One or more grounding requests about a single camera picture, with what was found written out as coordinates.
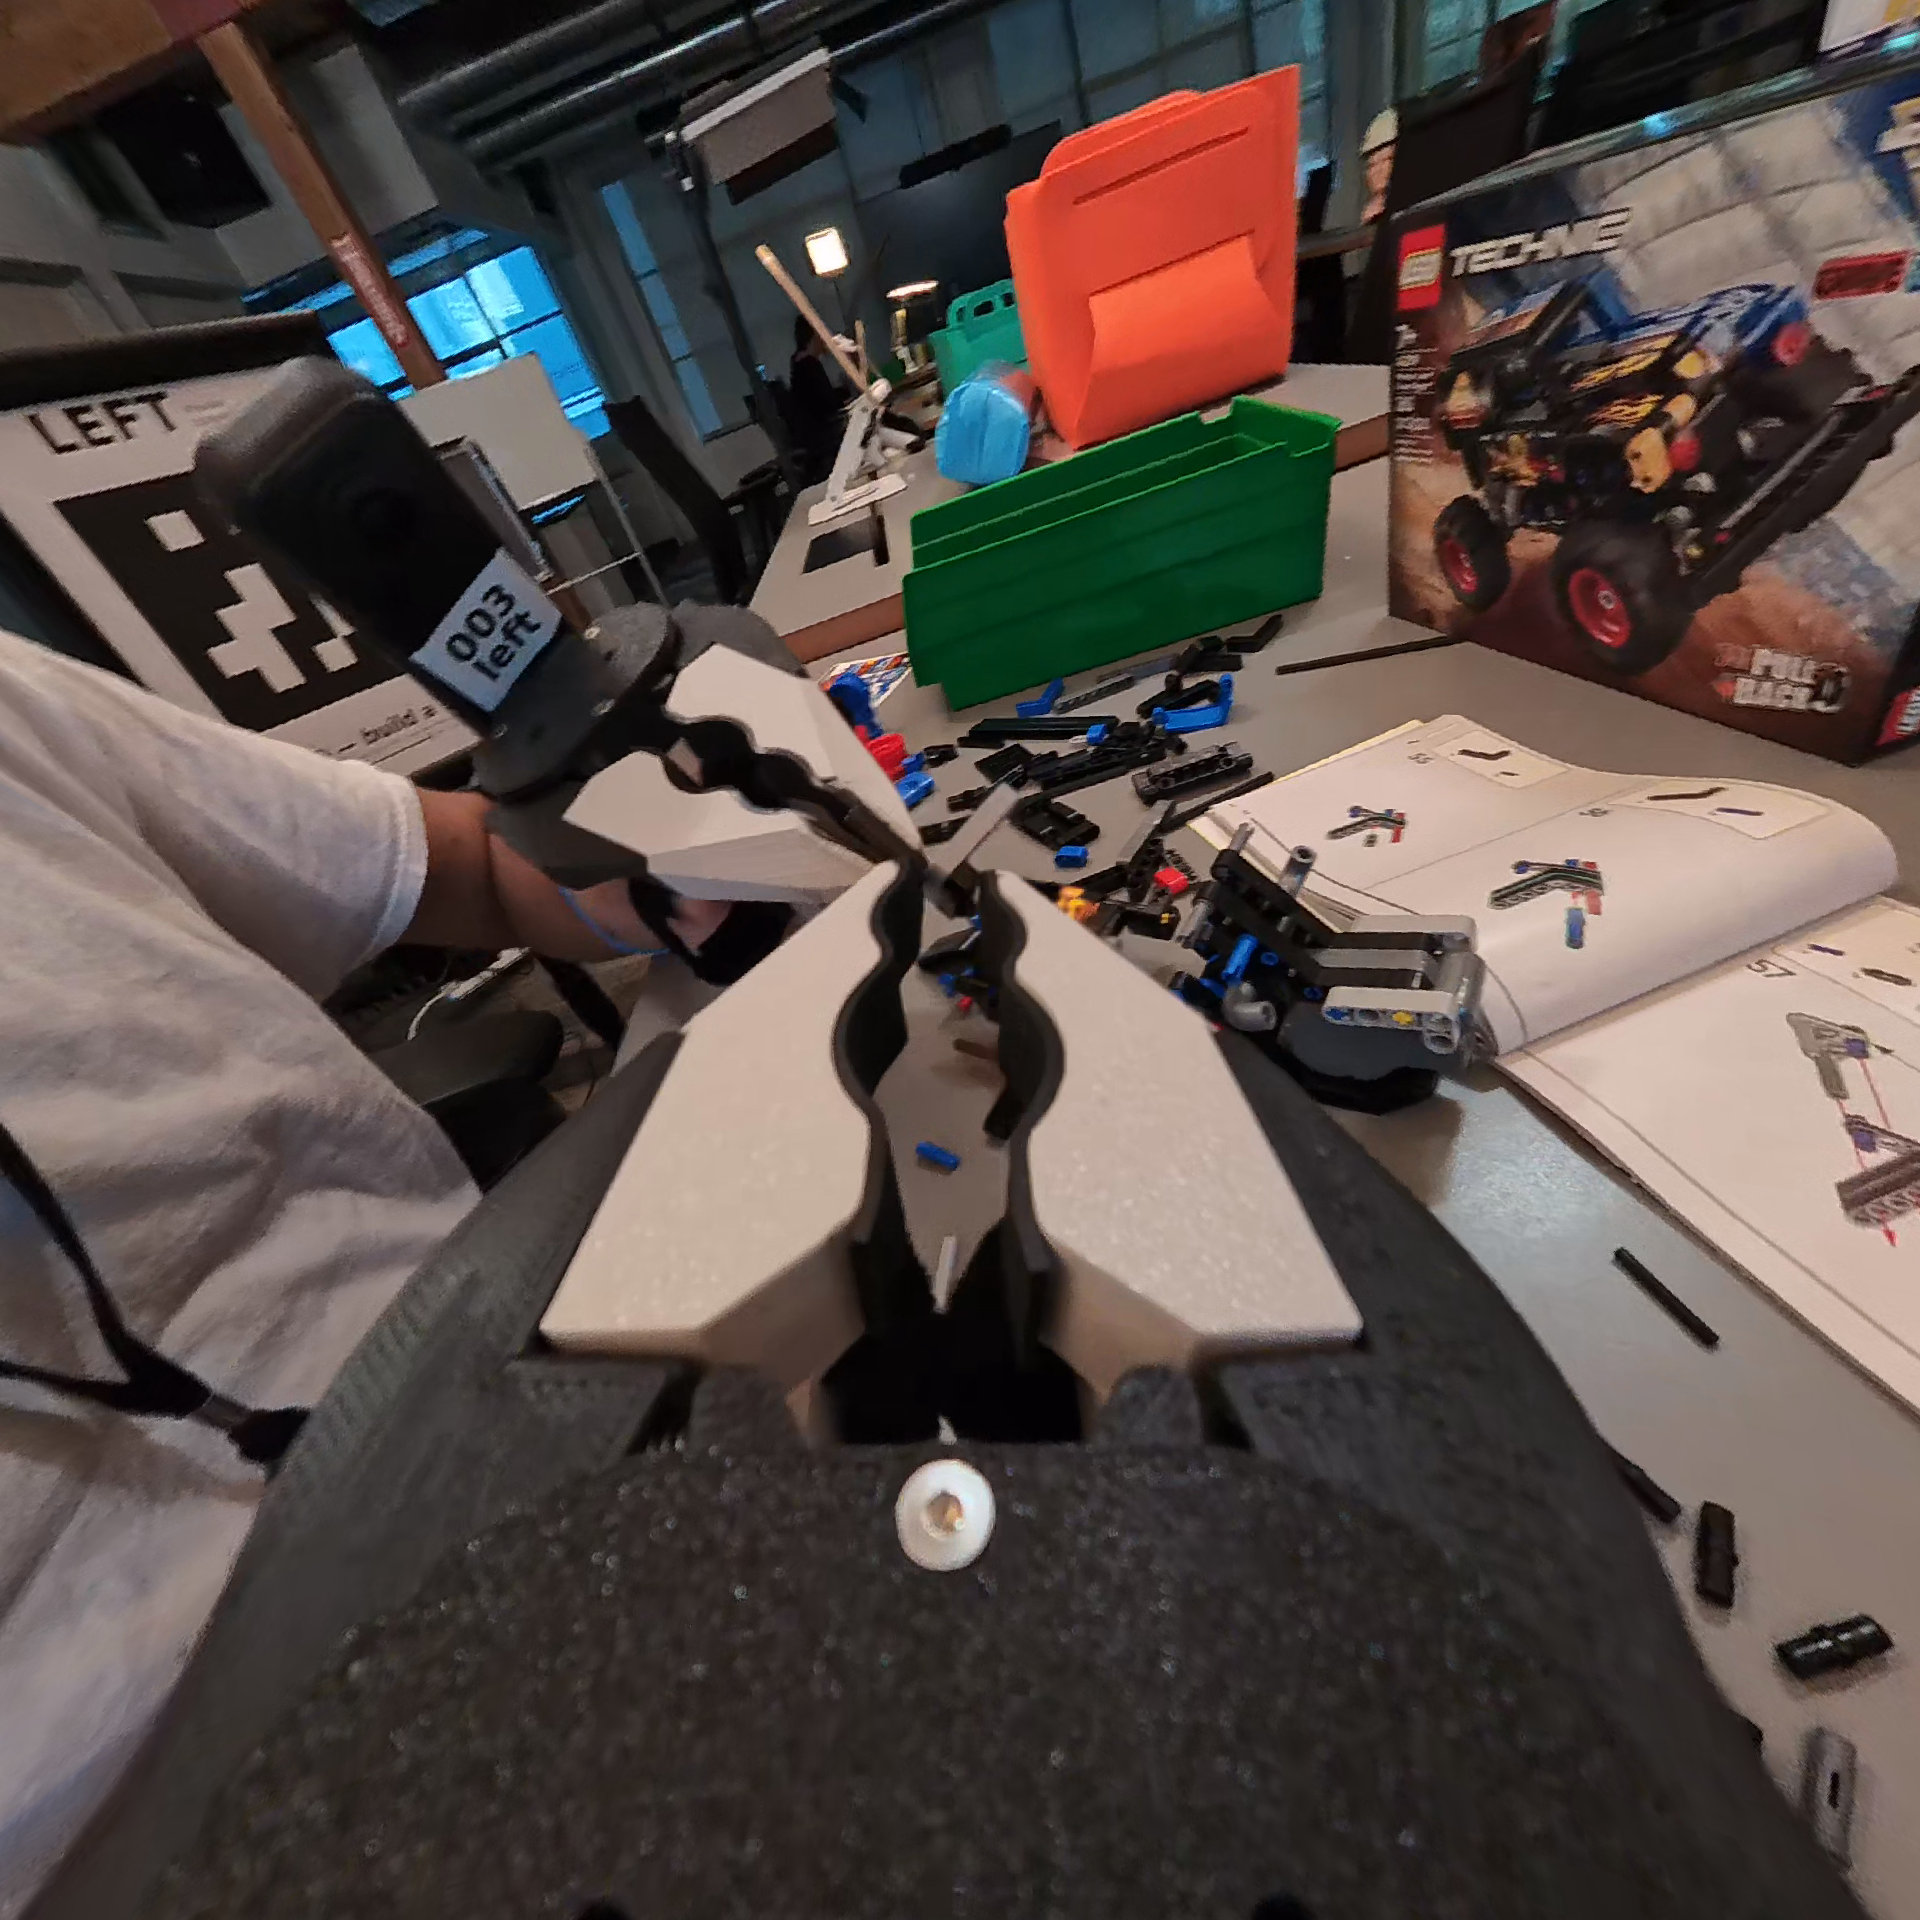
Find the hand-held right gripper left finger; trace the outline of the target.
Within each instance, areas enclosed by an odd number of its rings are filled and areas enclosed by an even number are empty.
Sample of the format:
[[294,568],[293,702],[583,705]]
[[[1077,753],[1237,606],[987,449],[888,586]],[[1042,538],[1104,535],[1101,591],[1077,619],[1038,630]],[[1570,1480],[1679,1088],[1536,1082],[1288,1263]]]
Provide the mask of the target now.
[[872,868],[659,1049],[549,1347],[742,1370],[850,1443],[927,1433],[927,1272],[877,1104],[920,918],[919,874]]

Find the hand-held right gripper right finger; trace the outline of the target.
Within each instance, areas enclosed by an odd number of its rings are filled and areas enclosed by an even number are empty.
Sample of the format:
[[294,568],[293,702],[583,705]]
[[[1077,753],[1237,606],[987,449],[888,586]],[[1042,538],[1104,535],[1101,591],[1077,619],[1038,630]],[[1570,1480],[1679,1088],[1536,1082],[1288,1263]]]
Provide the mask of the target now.
[[943,1418],[1064,1443],[1141,1372],[1343,1354],[1356,1298],[1214,1031],[1176,1104],[1003,1147],[1003,1209],[943,1314]]

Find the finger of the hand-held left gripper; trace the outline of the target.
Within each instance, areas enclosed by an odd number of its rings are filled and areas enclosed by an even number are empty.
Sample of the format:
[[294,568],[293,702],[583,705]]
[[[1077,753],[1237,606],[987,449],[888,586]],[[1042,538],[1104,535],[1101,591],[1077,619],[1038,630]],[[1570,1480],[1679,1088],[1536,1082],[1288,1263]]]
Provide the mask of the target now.
[[733,790],[688,791],[663,760],[630,754],[584,782],[564,825],[635,856],[686,899],[827,905],[861,882],[872,856],[832,839],[792,804],[757,804]]
[[663,716],[679,728],[668,766],[691,768],[696,793],[792,804],[872,867],[924,862],[896,782],[814,679],[714,647],[675,676]]

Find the short black toy axle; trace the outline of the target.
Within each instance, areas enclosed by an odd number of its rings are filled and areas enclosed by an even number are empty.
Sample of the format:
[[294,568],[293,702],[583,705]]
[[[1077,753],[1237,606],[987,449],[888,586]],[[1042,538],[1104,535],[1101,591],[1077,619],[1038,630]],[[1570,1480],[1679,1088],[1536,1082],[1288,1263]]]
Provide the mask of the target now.
[[1611,1265],[1629,1284],[1654,1306],[1660,1314],[1672,1321],[1698,1348],[1712,1354],[1722,1344],[1716,1329],[1696,1312],[1677,1292],[1672,1292],[1644,1259],[1629,1249],[1619,1247],[1611,1254]]

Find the pile of small toy pins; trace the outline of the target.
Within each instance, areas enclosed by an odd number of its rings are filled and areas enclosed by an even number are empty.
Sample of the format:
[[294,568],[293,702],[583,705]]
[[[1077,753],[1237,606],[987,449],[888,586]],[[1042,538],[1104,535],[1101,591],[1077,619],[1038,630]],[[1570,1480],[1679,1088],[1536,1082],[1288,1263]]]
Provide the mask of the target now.
[[[1685,1507],[1644,1467],[1615,1447],[1605,1447],[1619,1480],[1640,1511],[1661,1528],[1677,1528]],[[1704,1502],[1693,1519],[1692,1593],[1708,1610],[1731,1615],[1738,1600],[1738,1519],[1733,1510]],[[1893,1652],[1893,1638],[1872,1616],[1812,1624],[1783,1642],[1772,1658],[1798,1684],[1855,1674]],[[1860,1763],[1852,1739],[1831,1726],[1814,1726],[1803,1739],[1797,1804],[1818,1847],[1837,1865],[1853,1862]]]

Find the blue wristband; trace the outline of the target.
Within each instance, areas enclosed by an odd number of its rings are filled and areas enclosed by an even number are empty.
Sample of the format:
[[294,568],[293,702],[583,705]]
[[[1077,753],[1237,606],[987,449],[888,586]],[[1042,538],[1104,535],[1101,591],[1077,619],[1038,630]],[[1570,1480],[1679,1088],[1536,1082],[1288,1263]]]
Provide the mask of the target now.
[[672,953],[670,947],[660,947],[656,932],[647,929],[642,921],[639,930],[647,935],[645,943],[630,943],[624,938],[622,929],[600,921],[588,899],[573,889],[559,889],[559,902],[564,904],[566,912],[600,944],[608,948],[611,955],[616,958],[668,958]]

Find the black framed marker sign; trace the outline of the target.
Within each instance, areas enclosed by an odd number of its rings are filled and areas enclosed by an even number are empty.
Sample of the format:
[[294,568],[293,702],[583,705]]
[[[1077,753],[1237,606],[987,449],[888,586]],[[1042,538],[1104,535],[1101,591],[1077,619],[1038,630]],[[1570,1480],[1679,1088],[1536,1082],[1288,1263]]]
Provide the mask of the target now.
[[4,551],[158,697],[419,778],[464,758],[468,730],[195,481],[200,442],[309,355],[338,366],[303,313],[4,350]]

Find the toy chassis with grey motor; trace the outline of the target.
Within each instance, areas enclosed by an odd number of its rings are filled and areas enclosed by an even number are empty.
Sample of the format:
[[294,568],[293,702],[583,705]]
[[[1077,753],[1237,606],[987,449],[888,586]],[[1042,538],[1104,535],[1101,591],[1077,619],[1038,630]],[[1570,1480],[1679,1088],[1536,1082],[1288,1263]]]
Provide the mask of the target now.
[[1242,825],[1215,854],[1183,935],[1183,1007],[1237,1034],[1310,1097],[1402,1113],[1495,1058],[1485,964],[1469,918],[1402,912],[1335,924],[1310,895],[1315,854]]

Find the pile of black toy beams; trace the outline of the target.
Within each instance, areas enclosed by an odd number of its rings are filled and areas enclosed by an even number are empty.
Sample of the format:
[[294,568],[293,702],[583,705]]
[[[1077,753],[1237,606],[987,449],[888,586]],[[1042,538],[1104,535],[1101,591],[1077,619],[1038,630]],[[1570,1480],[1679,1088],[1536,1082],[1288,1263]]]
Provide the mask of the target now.
[[1165,939],[1172,918],[1164,904],[1192,889],[1191,868],[1165,854],[1165,842],[1207,803],[1248,791],[1263,778],[1253,774],[1219,791],[1142,804],[1133,791],[1142,768],[1235,745],[1226,738],[1228,726],[1164,735],[1147,722],[1147,706],[1167,690],[1220,674],[1235,674],[1238,686],[1244,668],[1284,626],[1287,617],[1276,612],[1237,634],[1202,635],[1164,662],[1104,671],[1082,690],[1054,679],[1013,714],[978,718],[957,738],[919,748],[887,730],[880,714],[908,682],[902,654],[832,663],[821,689],[896,782],[926,848],[949,842],[989,787],[1018,787],[1024,798],[1000,830],[1046,854],[1054,889],[1064,892],[1069,912],[1092,920],[1118,896],[1130,904],[1123,927]]

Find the stacked green plastic bins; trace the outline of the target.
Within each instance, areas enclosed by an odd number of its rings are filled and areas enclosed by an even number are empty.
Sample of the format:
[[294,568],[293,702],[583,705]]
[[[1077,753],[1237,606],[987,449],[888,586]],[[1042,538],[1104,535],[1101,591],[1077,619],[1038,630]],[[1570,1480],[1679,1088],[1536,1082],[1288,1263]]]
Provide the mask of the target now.
[[1242,395],[917,513],[915,684],[970,710],[1319,600],[1338,434]]

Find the teal plastic basket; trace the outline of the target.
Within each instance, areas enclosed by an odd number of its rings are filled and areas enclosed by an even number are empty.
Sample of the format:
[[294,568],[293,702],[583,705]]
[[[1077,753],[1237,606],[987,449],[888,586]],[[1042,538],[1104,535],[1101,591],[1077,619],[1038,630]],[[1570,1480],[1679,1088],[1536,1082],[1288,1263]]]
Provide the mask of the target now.
[[950,300],[943,324],[927,336],[927,348],[943,393],[987,366],[1027,368],[1015,283],[996,280]]

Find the person's white shirt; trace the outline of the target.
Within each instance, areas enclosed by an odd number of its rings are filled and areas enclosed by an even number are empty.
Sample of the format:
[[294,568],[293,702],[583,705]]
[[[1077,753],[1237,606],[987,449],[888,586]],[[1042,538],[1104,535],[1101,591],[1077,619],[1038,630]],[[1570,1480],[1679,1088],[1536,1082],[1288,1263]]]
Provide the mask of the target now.
[[[4,1135],[135,1337],[314,1409],[478,1201],[323,1010],[413,920],[415,791],[6,634],[2,868]],[[4,1383],[4,1916],[149,1735],[264,1490],[216,1431]]]

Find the building instruction booklet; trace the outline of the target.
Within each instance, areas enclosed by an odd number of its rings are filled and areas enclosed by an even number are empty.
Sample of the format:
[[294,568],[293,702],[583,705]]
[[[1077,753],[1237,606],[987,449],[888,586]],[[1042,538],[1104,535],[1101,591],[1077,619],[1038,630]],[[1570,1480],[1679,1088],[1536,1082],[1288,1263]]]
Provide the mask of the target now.
[[1917,918],[1862,814],[1606,775],[1466,716],[1214,804],[1215,851],[1367,915],[1471,920],[1492,1064],[1917,1407]]

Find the long black toy axle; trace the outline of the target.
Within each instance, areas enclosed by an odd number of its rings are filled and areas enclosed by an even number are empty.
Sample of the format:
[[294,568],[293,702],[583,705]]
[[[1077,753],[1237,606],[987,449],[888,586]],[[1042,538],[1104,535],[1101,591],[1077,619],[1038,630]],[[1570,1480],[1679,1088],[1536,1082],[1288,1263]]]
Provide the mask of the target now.
[[1348,651],[1348,654],[1319,656],[1319,658],[1304,658],[1304,662],[1287,662],[1287,663],[1280,663],[1276,668],[1276,674],[1277,674],[1277,679],[1291,679],[1291,676],[1300,676],[1300,674],[1327,673],[1327,671],[1335,671],[1335,668],[1342,668],[1342,665],[1368,665],[1368,663],[1382,663],[1388,658],[1399,658],[1399,656],[1420,656],[1420,654],[1428,654],[1428,651],[1450,650],[1454,646],[1461,646],[1459,635],[1422,635],[1416,641],[1381,643],[1381,646],[1363,647],[1363,650]]

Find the orange plastic container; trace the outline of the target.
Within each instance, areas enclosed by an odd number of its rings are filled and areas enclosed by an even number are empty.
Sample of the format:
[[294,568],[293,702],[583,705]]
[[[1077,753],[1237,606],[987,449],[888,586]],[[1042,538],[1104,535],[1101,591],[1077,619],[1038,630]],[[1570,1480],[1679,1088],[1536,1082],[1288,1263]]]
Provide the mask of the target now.
[[1074,450],[1288,370],[1302,73],[1172,89],[1058,139],[1010,191],[1024,355]]

